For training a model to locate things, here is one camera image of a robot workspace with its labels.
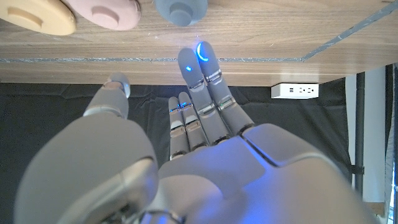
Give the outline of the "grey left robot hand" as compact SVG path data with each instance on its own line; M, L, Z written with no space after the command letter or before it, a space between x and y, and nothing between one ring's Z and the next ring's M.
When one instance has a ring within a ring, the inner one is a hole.
M128 119L129 81L115 73L31 160L14 222L376 223L326 155L254 124L208 42L182 49L178 65L188 90L169 99L168 162Z

